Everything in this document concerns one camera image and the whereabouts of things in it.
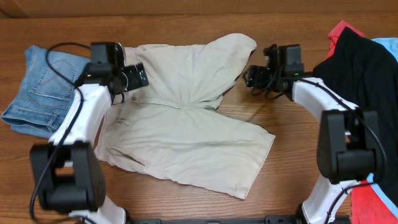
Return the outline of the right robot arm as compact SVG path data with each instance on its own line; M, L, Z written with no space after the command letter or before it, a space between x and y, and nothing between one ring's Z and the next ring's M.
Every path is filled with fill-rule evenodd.
M265 223L349 223L338 217L345 198L365 187L366 177L386 168L375 111L361 110L329 89L308 72L286 73L285 68L251 65L242 78L252 90L276 92L303 106L320 123L317 166L320 176L295 215L269 215Z

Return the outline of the beige cotton shorts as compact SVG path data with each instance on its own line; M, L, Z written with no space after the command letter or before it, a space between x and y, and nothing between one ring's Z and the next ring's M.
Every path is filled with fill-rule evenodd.
M126 63L142 63L149 85L116 98L104 117L97 158L246 198L275 137L216 110L256 46L252 38L234 33L206 45L126 48Z

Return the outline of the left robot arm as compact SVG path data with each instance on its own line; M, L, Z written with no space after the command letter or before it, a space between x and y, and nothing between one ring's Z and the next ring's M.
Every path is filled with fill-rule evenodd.
M45 210L84 223L131 223L127 210L106 195L106 182L93 143L115 95L149 84L141 63L122 67L88 63L73 82L76 97L67 117L47 144L35 144L30 163L35 179L29 213L36 202Z

